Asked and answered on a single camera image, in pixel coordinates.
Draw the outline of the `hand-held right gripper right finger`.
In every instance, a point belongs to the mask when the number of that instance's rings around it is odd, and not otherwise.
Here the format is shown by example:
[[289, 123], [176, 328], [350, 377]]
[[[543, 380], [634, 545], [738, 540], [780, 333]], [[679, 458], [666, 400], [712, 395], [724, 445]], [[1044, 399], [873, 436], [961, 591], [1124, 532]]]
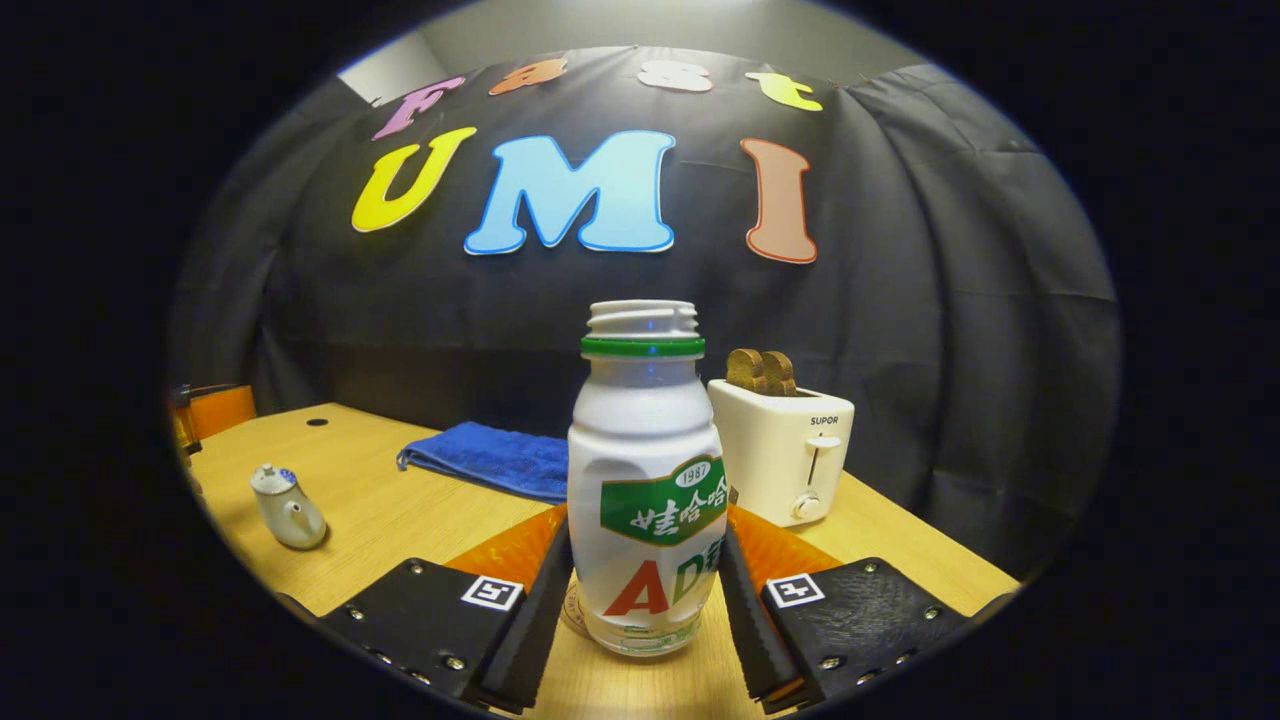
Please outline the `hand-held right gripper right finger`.
[[837, 560], [737, 506], [719, 584], [748, 694], [768, 714], [863, 696], [972, 625], [887, 560]]

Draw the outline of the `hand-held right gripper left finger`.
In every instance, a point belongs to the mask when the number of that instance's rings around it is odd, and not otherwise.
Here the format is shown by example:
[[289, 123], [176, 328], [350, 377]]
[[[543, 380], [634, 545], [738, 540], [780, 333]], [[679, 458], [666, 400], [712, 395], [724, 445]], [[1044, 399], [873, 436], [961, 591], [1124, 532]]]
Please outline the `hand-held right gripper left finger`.
[[404, 559], [315, 624], [416, 687], [518, 715], [538, 701], [572, 570], [556, 505], [447, 562]]

